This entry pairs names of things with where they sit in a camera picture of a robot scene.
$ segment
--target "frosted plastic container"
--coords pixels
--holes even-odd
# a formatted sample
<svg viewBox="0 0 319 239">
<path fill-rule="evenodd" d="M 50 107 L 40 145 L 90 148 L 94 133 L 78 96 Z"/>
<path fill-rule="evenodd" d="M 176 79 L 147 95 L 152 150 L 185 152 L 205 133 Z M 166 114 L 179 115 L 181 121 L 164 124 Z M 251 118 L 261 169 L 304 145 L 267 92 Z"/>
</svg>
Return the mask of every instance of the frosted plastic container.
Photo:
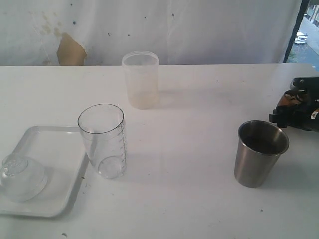
<svg viewBox="0 0 319 239">
<path fill-rule="evenodd" d="M 126 88 L 133 107 L 148 109 L 159 101 L 159 64 L 159 58 L 149 51 L 134 51 L 123 57 Z"/>
</svg>

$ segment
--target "metal tumbler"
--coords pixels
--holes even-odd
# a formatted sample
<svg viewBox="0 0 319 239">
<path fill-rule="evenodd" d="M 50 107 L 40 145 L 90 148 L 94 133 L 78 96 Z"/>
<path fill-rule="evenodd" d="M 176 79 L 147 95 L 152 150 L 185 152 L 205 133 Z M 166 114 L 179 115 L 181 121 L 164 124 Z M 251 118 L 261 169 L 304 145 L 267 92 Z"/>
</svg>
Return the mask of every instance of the metal tumbler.
<svg viewBox="0 0 319 239">
<path fill-rule="evenodd" d="M 288 137 L 280 128 L 257 120 L 243 123 L 238 137 L 235 178 L 246 187 L 257 188 L 288 149 Z"/>
</svg>

